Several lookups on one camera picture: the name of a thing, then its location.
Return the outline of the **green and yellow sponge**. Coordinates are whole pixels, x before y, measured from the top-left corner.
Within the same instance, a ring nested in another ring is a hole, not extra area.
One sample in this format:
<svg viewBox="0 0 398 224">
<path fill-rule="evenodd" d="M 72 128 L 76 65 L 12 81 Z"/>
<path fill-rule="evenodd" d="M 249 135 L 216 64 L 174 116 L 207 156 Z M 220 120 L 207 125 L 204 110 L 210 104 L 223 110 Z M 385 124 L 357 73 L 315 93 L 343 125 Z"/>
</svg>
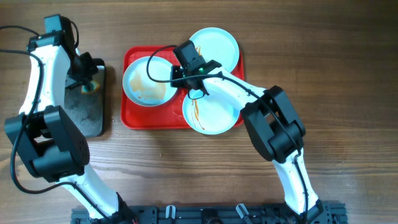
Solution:
<svg viewBox="0 0 398 224">
<path fill-rule="evenodd" d="M 100 88 L 100 84 L 97 81 L 92 80 L 89 82 L 89 84 L 83 85 L 81 87 L 81 93 L 86 94 L 86 95 L 92 94 L 92 93 L 96 92 L 97 90 L 99 90 L 99 88 Z"/>
</svg>

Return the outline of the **light blue plate bottom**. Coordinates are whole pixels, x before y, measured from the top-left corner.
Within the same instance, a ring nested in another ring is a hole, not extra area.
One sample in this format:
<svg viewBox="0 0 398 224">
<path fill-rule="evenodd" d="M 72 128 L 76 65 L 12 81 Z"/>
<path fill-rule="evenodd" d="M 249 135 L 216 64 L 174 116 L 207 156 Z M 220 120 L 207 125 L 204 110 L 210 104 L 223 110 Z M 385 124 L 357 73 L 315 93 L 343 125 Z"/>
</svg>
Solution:
<svg viewBox="0 0 398 224">
<path fill-rule="evenodd" d="M 239 119 L 239 111 L 218 95 L 204 95 L 200 90 L 190 91 L 183 100 L 183 117 L 195 131 L 221 134 L 231 129 Z"/>
</svg>

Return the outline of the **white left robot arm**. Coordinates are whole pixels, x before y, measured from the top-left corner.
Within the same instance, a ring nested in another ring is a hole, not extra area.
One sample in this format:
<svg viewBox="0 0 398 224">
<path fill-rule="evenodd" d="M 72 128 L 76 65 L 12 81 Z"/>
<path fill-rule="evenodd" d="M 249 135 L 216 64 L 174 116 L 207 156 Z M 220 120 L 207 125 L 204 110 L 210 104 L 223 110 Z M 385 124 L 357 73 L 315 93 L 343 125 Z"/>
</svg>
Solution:
<svg viewBox="0 0 398 224">
<path fill-rule="evenodd" d="M 67 77 L 88 85 L 104 67 L 101 59 L 78 54 L 73 40 L 33 37 L 27 96 L 19 115 L 5 122 L 13 145 L 11 179 L 26 194 L 64 187 L 87 209 L 92 223 L 135 223 L 134 212 L 90 165 L 87 141 L 65 110 Z"/>
</svg>

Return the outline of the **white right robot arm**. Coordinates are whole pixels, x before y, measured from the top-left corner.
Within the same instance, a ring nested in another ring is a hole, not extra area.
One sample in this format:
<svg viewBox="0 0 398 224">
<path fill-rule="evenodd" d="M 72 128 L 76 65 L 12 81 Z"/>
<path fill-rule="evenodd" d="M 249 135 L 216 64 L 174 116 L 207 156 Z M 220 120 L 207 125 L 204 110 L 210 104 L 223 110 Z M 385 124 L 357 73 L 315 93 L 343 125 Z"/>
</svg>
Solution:
<svg viewBox="0 0 398 224">
<path fill-rule="evenodd" d="M 252 145 L 265 160 L 273 163 L 285 203 L 301 223 L 310 223 L 322 213 L 321 201 L 304 164 L 306 130 L 281 87 L 265 89 L 251 85 L 214 60 L 192 74 L 174 65 L 170 77 L 173 86 L 189 90 L 198 81 L 205 94 L 219 96 L 239 110 Z"/>
</svg>

